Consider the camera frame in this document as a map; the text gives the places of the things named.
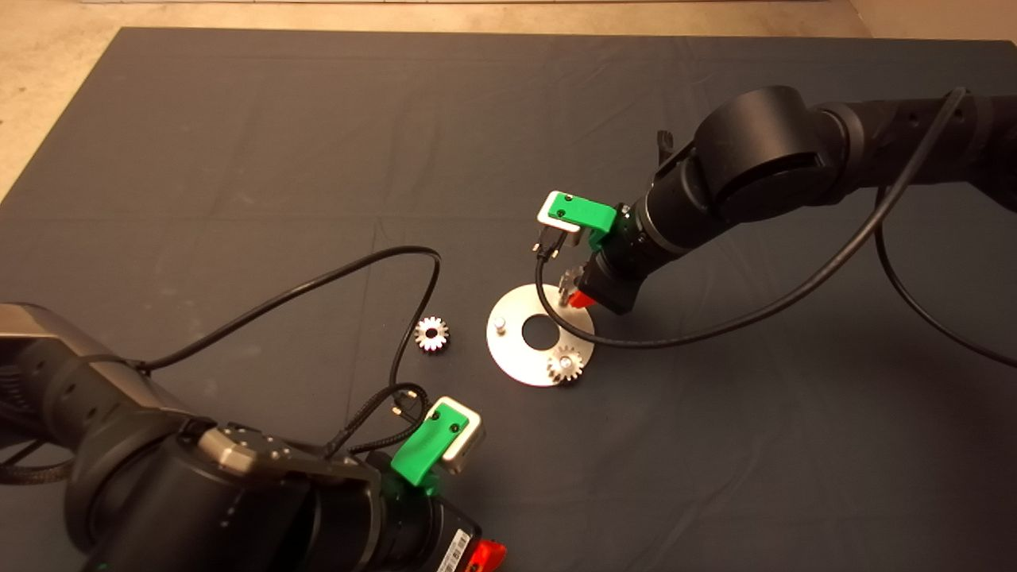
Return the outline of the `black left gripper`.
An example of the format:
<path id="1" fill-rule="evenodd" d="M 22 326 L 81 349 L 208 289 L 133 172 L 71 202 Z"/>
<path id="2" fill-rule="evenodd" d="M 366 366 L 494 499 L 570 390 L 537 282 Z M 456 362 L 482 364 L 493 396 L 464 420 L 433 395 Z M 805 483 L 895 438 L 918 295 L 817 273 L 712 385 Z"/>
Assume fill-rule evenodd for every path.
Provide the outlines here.
<path id="1" fill-rule="evenodd" d="M 497 571 L 504 544 L 477 540 L 481 526 L 443 497 L 385 500 L 371 571 Z"/>

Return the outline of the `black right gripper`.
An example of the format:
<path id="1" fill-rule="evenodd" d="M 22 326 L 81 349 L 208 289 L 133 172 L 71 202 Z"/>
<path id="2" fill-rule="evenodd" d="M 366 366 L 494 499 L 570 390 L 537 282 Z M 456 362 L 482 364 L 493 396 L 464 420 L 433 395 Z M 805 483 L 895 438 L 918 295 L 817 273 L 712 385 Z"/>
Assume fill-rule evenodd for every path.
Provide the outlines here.
<path id="1" fill-rule="evenodd" d="M 578 290 L 569 296 L 569 307 L 584 309 L 598 303 L 614 314 L 629 314 L 645 279 L 645 258 L 639 244 L 604 244 L 585 264 Z"/>

